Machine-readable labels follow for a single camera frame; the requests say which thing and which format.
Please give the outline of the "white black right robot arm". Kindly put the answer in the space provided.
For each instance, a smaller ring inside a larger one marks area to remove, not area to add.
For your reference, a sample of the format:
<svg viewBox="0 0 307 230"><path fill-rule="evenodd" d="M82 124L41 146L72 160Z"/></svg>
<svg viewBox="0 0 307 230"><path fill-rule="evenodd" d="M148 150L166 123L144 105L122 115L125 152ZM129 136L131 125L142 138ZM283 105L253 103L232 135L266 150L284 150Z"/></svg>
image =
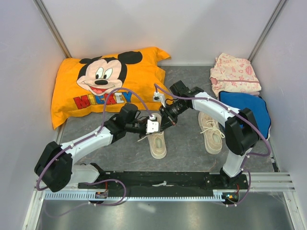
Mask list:
<svg viewBox="0 0 307 230"><path fill-rule="evenodd" d="M253 112L248 109L237 109L228 106L206 93L199 87L189 89L182 81L170 87L173 102L167 104L161 99L159 112L163 131L177 123L178 116L188 109L205 113L224 128L225 142L229 149L225 164L221 168L220 184L232 188L237 183L237 176L242 172L244 158L260 138L257 122Z"/></svg>

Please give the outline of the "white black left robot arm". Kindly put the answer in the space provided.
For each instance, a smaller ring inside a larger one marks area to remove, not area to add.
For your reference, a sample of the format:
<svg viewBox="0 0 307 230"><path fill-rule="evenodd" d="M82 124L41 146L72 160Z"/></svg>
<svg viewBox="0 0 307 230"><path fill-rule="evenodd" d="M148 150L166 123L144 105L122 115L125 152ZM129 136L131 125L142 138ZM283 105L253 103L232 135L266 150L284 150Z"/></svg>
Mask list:
<svg viewBox="0 0 307 230"><path fill-rule="evenodd" d="M146 134L149 116L138 118L137 106L127 103L119 113L111 116L94 131L70 142L48 143L43 150L34 172L46 188L58 192L67 186L76 172L73 165L94 150L113 144L126 133Z"/></svg>

